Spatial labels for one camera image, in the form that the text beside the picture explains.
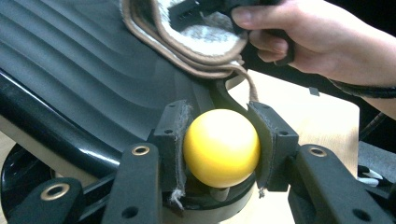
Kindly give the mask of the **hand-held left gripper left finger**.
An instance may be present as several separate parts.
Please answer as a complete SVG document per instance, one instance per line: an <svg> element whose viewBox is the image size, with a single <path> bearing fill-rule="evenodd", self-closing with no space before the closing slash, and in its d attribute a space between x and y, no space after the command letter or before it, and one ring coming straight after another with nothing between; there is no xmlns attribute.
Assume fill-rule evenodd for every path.
<svg viewBox="0 0 396 224"><path fill-rule="evenodd" d="M167 105L152 133L152 140L162 158L163 191L170 201L179 201L185 195L187 177L183 159L183 140L191 124L192 107L186 100Z"/></svg>

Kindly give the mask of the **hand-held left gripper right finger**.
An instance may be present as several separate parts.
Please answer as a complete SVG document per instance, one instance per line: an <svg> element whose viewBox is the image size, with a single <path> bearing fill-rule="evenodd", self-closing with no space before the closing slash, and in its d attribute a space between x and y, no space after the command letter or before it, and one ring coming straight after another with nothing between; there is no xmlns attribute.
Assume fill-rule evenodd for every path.
<svg viewBox="0 0 396 224"><path fill-rule="evenodd" d="M259 102L247 105L248 119L254 125L261 144L255 169L259 192L286 191L289 187L287 159L295 154L299 135L275 110Z"/></svg>

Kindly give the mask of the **beige fluffy cloth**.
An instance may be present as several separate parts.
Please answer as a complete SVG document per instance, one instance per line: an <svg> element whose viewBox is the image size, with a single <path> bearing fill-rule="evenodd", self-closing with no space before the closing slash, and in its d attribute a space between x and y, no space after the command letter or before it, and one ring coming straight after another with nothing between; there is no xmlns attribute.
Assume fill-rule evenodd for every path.
<svg viewBox="0 0 396 224"><path fill-rule="evenodd" d="M249 99L259 99L257 88L243 67L241 51L248 33L237 33L231 19L219 12L199 24L176 31L168 8L184 0L120 0L120 13L130 32L171 63L200 78L238 75L249 84Z"/></svg>

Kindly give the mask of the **black wavy tray stand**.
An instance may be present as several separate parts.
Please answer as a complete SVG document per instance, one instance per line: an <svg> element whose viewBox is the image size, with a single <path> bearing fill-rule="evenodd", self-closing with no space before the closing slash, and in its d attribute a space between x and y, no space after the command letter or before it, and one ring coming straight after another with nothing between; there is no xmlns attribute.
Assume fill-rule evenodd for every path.
<svg viewBox="0 0 396 224"><path fill-rule="evenodd" d="M11 217L55 174L107 196L124 150L151 143L164 108L236 108L221 79L177 68L134 37L119 0L0 0L0 132L15 145L0 177Z"/></svg>

